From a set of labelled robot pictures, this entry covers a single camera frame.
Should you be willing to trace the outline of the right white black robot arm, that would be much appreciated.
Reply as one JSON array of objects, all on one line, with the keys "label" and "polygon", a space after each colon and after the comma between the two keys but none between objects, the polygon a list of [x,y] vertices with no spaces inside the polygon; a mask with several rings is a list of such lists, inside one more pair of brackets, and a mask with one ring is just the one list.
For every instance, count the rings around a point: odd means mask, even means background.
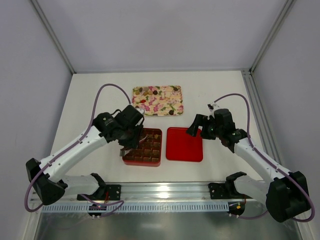
[{"label": "right white black robot arm", "polygon": [[228,109],[213,110],[209,116],[197,114],[186,133],[196,137],[198,130],[202,139],[219,139],[262,178],[254,180],[244,172],[228,176],[225,183],[232,195],[243,194],[257,200],[280,223],[313,210],[306,177],[299,171],[288,170],[260,151],[246,131],[236,128]]}]

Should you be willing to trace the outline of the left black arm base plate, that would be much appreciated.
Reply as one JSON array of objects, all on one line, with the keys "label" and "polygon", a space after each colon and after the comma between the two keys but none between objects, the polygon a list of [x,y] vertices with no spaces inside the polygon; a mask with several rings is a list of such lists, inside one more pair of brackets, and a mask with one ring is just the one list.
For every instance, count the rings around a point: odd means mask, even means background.
[{"label": "left black arm base plate", "polygon": [[93,194],[85,194],[85,196],[92,201],[119,201],[121,189],[120,184],[105,184],[100,186]]}]

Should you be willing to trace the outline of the metal tongs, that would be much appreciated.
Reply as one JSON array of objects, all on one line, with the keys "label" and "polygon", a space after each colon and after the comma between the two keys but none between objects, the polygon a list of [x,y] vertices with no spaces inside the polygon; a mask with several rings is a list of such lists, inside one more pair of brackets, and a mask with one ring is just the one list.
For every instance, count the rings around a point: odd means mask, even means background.
[{"label": "metal tongs", "polygon": [[147,139],[147,135],[142,133],[139,138],[136,140],[132,140],[126,146],[120,149],[119,156],[124,157],[125,155],[129,154],[130,152],[139,148],[139,146]]}]

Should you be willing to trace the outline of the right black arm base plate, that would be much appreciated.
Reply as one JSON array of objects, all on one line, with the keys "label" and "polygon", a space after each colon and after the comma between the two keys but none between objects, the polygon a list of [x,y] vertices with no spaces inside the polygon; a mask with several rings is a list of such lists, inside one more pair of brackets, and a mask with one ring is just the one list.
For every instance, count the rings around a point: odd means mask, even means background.
[{"label": "right black arm base plate", "polygon": [[243,194],[237,192],[233,182],[211,182],[208,184],[211,200],[242,199]]}]

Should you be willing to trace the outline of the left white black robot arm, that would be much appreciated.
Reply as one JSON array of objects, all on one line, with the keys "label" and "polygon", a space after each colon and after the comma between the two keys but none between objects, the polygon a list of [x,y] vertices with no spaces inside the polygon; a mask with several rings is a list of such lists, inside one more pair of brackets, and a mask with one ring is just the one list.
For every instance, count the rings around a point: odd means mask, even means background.
[{"label": "left white black robot arm", "polygon": [[38,161],[26,163],[28,179],[44,206],[63,196],[76,195],[79,200],[88,197],[102,200],[107,184],[97,174],[67,176],[66,173],[90,153],[117,141],[122,151],[133,150],[142,141],[144,110],[131,104],[124,110],[98,114],[87,130],[56,153]]}]

